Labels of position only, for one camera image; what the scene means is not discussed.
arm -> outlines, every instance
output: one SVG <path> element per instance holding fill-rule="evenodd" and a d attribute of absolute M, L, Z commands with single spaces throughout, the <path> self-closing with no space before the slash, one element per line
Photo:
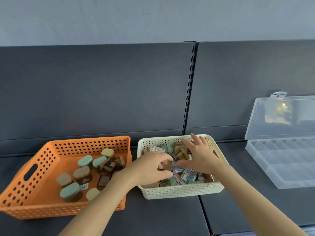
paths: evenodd
<path fill-rule="evenodd" d="M 191 150 L 193 159 L 180 160 L 177 165 L 214 175 L 230 192 L 256 235 L 307 235 L 230 165 L 217 158 L 202 137 L 191 136 L 194 143 L 182 141 Z"/>
<path fill-rule="evenodd" d="M 131 165 L 121 170 L 75 218 L 59 236 L 101 236 L 114 210 L 129 190 L 137 185 L 148 185 L 170 178 L 173 173 L 162 168 L 160 163 L 172 161 L 168 154 L 146 153 Z"/>

cream woven plastic basket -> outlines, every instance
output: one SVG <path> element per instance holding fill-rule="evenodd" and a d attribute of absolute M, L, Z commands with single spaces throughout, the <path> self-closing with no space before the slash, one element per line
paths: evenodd
<path fill-rule="evenodd" d="M 215 143 L 212 137 L 209 135 L 198 135 L 202 136 L 209 143 L 209 148 L 215 150 L 218 157 L 223 161 L 225 159 L 218 145 Z M 160 138 L 143 138 L 138 142 L 138 151 L 137 158 L 141 156 L 141 151 L 144 148 L 148 148 L 151 145 L 161 145 L 163 143 L 175 143 L 181 141 L 182 138 L 191 140 L 191 136 L 174 136 L 174 137 L 160 137 Z M 161 199 L 161 198 L 175 198 L 183 196 L 193 196 L 193 195 L 202 195 L 202 194 L 213 194 L 219 193 L 223 190 L 224 186 L 220 182 L 211 182 L 211 183 L 200 183 L 200 184 L 189 184 L 189 185 L 179 185 L 179 186 L 167 186 L 167 187 L 157 187 L 145 189 L 141 186 L 138 186 L 144 198 L 146 199 Z"/>

orange plastic basket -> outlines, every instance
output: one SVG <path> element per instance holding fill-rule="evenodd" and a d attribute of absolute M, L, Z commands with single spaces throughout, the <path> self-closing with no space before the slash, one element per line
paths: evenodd
<path fill-rule="evenodd" d="M 17 219 L 35 219 L 76 215 L 88 204 L 85 197 L 95 188 L 100 174 L 91 170 L 93 180 L 89 188 L 82 190 L 83 197 L 75 203 L 66 203 L 60 197 L 61 186 L 56 178 L 63 172 L 71 176 L 79 168 L 77 161 L 85 155 L 93 159 L 101 156 L 104 148 L 115 150 L 114 158 L 123 156 L 126 165 L 131 163 L 130 137 L 82 138 L 58 140 L 46 143 L 15 175 L 0 195 L 0 211 Z M 30 169 L 37 169 L 27 180 Z M 116 210 L 125 208 L 126 196 Z"/>

hand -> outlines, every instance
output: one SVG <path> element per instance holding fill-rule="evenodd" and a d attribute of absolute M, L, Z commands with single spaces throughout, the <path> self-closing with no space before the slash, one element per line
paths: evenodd
<path fill-rule="evenodd" d="M 181 167 L 189 167 L 201 173 L 212 174 L 216 176 L 218 169 L 224 164 L 209 148 L 206 140 L 194 134 L 191 134 L 193 142 L 182 139 L 182 142 L 190 149 L 192 160 L 179 160 L 177 165 Z"/>
<path fill-rule="evenodd" d="M 169 170 L 157 170 L 162 169 L 161 162 L 165 163 L 167 160 L 173 161 L 173 158 L 166 153 L 147 152 L 122 171 L 133 179 L 133 187 L 148 185 L 173 176 L 173 172 Z"/>

jar label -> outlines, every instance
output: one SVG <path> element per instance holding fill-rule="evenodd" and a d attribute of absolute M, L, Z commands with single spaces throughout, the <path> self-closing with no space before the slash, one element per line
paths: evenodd
<path fill-rule="evenodd" d="M 85 190 L 89 187 L 89 183 L 81 185 L 81 190 Z"/>

